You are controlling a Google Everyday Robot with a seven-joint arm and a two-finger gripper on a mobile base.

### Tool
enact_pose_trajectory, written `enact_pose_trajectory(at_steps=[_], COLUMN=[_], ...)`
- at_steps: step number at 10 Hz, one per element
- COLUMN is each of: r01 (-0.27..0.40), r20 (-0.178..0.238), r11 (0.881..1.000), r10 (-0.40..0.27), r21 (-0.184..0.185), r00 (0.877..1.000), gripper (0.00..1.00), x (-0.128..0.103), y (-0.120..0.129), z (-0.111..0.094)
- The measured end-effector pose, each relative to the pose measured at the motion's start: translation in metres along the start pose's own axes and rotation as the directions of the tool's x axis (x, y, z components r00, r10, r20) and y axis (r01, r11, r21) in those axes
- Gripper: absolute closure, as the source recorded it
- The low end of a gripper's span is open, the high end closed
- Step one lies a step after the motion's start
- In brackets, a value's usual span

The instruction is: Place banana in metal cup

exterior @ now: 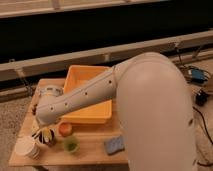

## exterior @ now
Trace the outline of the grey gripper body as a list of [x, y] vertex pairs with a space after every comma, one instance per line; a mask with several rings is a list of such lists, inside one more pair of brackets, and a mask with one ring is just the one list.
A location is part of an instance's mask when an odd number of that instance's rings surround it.
[[51, 144], [54, 142], [54, 131], [48, 127], [40, 128], [37, 124], [32, 126], [32, 137], [38, 138], [42, 144]]

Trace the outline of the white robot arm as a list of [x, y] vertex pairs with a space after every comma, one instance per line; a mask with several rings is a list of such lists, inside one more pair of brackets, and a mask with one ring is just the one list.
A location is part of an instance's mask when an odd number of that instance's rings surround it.
[[44, 127], [60, 116], [114, 98], [130, 171], [197, 171], [191, 92], [168, 57], [146, 52], [73, 91], [40, 100]]

